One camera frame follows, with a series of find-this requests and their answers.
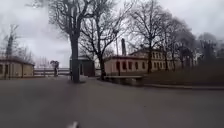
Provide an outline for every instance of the wall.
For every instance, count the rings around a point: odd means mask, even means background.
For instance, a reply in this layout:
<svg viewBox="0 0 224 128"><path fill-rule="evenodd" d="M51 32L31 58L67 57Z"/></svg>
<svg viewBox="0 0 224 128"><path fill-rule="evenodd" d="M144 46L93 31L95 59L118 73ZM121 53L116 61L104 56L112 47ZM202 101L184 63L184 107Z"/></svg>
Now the wall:
<svg viewBox="0 0 224 128"><path fill-rule="evenodd" d="M120 73L147 73L148 71L148 61L147 59L111 59L105 62L105 71L107 75L118 75L118 69L116 63L120 63ZM168 61L168 69L173 69L173 64L171 61ZM164 59L152 59L152 71L165 70L165 60Z"/></svg>
<svg viewBox="0 0 224 128"><path fill-rule="evenodd" d="M0 62L0 65L3 66L2 72L0 72L0 78L4 78L5 76L5 65L10 65L10 73L6 75L6 77L22 77L22 73L24 77L33 76L33 66L32 65L23 65L23 72L22 72L22 65L20 63L11 62Z"/></svg>

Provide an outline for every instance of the window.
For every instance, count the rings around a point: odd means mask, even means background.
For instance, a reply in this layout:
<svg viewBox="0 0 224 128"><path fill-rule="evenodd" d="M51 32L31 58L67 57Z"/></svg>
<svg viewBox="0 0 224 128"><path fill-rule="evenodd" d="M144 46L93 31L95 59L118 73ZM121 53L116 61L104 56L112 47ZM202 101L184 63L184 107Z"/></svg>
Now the window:
<svg viewBox="0 0 224 128"><path fill-rule="evenodd" d="M123 62L123 63L122 63L122 66L123 66L123 69L124 69L124 70L126 70L126 69L127 69L126 62Z"/></svg>
<svg viewBox="0 0 224 128"><path fill-rule="evenodd" d="M172 67L172 63L171 63L171 62L169 62L169 64L170 64L170 67Z"/></svg>
<svg viewBox="0 0 224 128"><path fill-rule="evenodd" d="M158 54L158 53L156 53L156 58L157 58L157 59L159 58L159 54Z"/></svg>
<svg viewBox="0 0 224 128"><path fill-rule="evenodd" d="M120 62L116 62L116 67L117 67L117 70L119 71L120 70Z"/></svg>
<svg viewBox="0 0 224 128"><path fill-rule="evenodd" d="M161 58L161 56L160 56L161 54L160 53L158 53L158 59L160 59Z"/></svg>
<svg viewBox="0 0 224 128"><path fill-rule="evenodd" d="M152 53L152 58L155 59L155 53L154 52Z"/></svg>
<svg viewBox="0 0 224 128"><path fill-rule="evenodd" d="M5 65L5 73L6 73L6 74L9 73L9 65Z"/></svg>
<svg viewBox="0 0 224 128"><path fill-rule="evenodd" d="M160 68L163 68L163 64L162 64L162 62L160 62Z"/></svg>
<svg viewBox="0 0 224 128"><path fill-rule="evenodd" d="M128 67L130 70L132 70L132 62L128 62Z"/></svg>
<svg viewBox="0 0 224 128"><path fill-rule="evenodd" d="M156 63L154 63L154 68L157 68L157 65L156 65Z"/></svg>
<svg viewBox="0 0 224 128"><path fill-rule="evenodd" d="M0 64L0 74L3 73L3 66Z"/></svg>
<svg viewBox="0 0 224 128"><path fill-rule="evenodd" d="M157 63L157 68L159 68L159 62Z"/></svg>
<svg viewBox="0 0 224 128"><path fill-rule="evenodd" d="M138 69L138 62L135 62L135 68Z"/></svg>
<svg viewBox="0 0 224 128"><path fill-rule="evenodd" d="M142 62L142 69L145 69L145 62Z"/></svg>

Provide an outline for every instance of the pole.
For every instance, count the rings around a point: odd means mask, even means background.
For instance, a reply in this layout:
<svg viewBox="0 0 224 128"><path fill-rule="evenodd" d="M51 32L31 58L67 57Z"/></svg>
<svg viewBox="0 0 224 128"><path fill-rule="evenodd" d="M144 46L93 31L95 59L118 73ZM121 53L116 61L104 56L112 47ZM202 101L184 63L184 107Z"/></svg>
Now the pole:
<svg viewBox="0 0 224 128"><path fill-rule="evenodd" d="M118 57L119 57L119 55L118 55L118 43L117 43L117 35L116 35L116 47L117 47L117 62L118 62ZM121 68L121 63L119 63L120 65L119 65L119 69L118 69L118 76L120 76L121 75L121 72L120 72L120 68Z"/></svg>

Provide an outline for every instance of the tree trunk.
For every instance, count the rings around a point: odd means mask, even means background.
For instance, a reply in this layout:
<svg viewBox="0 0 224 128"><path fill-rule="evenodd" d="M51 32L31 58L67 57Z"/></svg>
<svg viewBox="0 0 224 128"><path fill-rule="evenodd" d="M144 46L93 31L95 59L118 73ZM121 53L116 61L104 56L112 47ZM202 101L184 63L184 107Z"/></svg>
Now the tree trunk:
<svg viewBox="0 0 224 128"><path fill-rule="evenodd" d="M165 65L166 65L165 70L168 71L169 69L168 69L168 60L167 60L167 52L166 51L164 52L164 57L165 57Z"/></svg>
<svg viewBox="0 0 224 128"><path fill-rule="evenodd" d="M23 78L23 64L21 66L22 66L22 75L21 75L21 77Z"/></svg>
<svg viewBox="0 0 224 128"><path fill-rule="evenodd" d="M148 51L148 74L152 72L152 47L149 47Z"/></svg>
<svg viewBox="0 0 224 128"><path fill-rule="evenodd" d="M173 62L173 71L175 71L176 70L176 64L175 64L174 52L172 52L172 62Z"/></svg>
<svg viewBox="0 0 224 128"><path fill-rule="evenodd" d="M79 83L78 36L70 36L72 49L72 80Z"/></svg>
<svg viewBox="0 0 224 128"><path fill-rule="evenodd" d="M180 62L181 62L181 68L184 69L184 58L183 57L180 58Z"/></svg>
<svg viewBox="0 0 224 128"><path fill-rule="evenodd" d="M100 61L100 70L101 70L101 80L104 80L104 76L106 76L104 60L102 57L100 57L99 61Z"/></svg>

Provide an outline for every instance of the road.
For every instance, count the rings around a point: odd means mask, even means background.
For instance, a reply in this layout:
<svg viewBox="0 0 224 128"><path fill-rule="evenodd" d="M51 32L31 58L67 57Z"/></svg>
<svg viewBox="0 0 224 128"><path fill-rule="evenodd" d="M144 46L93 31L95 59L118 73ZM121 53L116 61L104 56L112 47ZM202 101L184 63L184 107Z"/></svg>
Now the road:
<svg viewBox="0 0 224 128"><path fill-rule="evenodd" d="M223 128L224 92L134 88L88 79L0 81L1 128Z"/></svg>

